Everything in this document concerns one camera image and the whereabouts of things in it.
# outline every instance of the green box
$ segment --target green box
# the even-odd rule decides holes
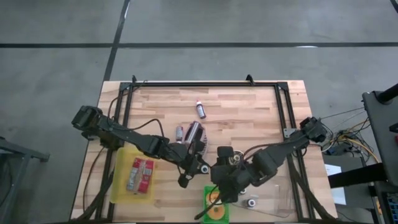
[[[207,185],[205,186],[205,190],[203,191],[203,209],[207,207],[206,205],[206,195],[211,192],[211,190],[214,188],[214,185]],[[218,188],[214,189],[213,192],[219,192]],[[204,224],[221,224],[221,223],[229,223],[229,207],[228,204],[224,204],[224,209],[225,209],[225,214],[224,216],[219,219],[219,220],[212,220],[207,213],[203,216],[203,221],[202,223]]]

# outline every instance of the gray floor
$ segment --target gray floor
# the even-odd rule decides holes
[[[0,43],[112,42],[122,4],[0,0]],[[121,42],[387,42],[396,41],[397,20],[388,0],[137,0]],[[15,223],[68,220],[87,144],[70,121],[81,105],[97,103],[109,53],[0,49],[0,136],[51,153],[47,164],[29,166]],[[242,80],[248,73],[305,80],[313,114],[322,117],[360,107],[362,92],[396,83],[397,55],[393,47],[119,49],[111,80]],[[352,114],[325,123],[333,127]],[[363,136],[375,146],[370,129]],[[339,210],[369,221],[364,210]]]

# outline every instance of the wooden table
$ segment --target wooden table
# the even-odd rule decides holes
[[[301,120],[312,115],[307,93],[303,81],[288,83],[295,119],[299,126]],[[117,97],[118,89],[119,82],[104,82],[98,107],[107,111],[110,101]],[[158,118],[162,122],[165,136],[173,141],[178,125],[186,129],[192,121],[200,120],[195,108],[196,99],[201,100],[207,115],[200,122],[206,128],[208,136],[209,148],[205,159],[209,164],[215,163],[218,146],[233,146],[234,149],[245,151],[257,144],[282,141],[275,92],[270,87],[143,87],[134,92],[128,126],[136,127],[149,119]],[[122,103],[120,118],[123,117],[125,100],[126,97]],[[284,111],[289,123],[286,107]],[[160,134],[157,123],[151,123],[139,132]],[[83,212],[83,188],[88,171],[100,149],[98,141],[89,143],[72,218]],[[93,169],[86,193],[86,206],[100,189],[105,154],[103,152]],[[337,217],[319,148],[309,147],[304,161],[311,190],[326,210]],[[157,175],[153,180],[154,201],[147,204],[116,204],[115,222],[194,222],[193,217],[203,210],[203,186],[211,184],[209,175],[196,175],[188,187],[183,189],[177,183],[178,171],[174,165],[157,161],[156,166]],[[245,197],[251,194],[259,197],[255,207],[257,211],[230,205],[231,222],[297,220],[286,162],[280,167],[276,177],[260,187],[249,187]],[[105,198],[104,215],[108,210],[108,195],[109,192]],[[302,192],[300,198],[302,207],[306,210]]]

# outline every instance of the red box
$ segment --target red box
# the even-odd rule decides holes
[[[150,178],[154,170],[154,161],[146,160],[145,168],[142,170],[142,178],[139,182],[138,192],[146,194],[150,184]]]

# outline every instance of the yellow plastic container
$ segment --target yellow plastic container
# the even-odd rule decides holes
[[[154,161],[154,170],[149,182],[146,194],[137,194],[127,190],[127,182],[130,177],[132,164],[136,158]],[[113,183],[110,201],[112,203],[151,203],[154,200],[153,180],[155,176],[156,162],[146,157],[134,146],[121,147],[116,154],[116,165],[114,168]]]

